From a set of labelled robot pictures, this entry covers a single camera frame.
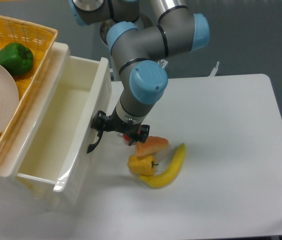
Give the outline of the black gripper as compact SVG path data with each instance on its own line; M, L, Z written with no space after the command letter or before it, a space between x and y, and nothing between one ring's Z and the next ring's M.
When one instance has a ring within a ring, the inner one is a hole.
M147 124L133 123L133 120L124 122L116 113L112 113L107 119L107 115L99 110L92 118L90 127L97 131L97 136L102 137L104 129L106 132L118 132L129 137L128 145L140 142L145 143L149 136L150 126Z

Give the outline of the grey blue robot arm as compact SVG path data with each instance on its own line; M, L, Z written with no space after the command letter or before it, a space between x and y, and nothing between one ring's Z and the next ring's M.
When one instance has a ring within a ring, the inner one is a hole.
M102 137L104 132L118 132L129 142L144 143L150 127L143 120L161 98L168 83L159 61L170 56L205 47L210 40L207 19L191 13L184 0L153 0L157 24L139 28L137 0L71 0L73 15L79 25L112 20L106 44L123 84L123 92L111 115L98 111L91 128Z

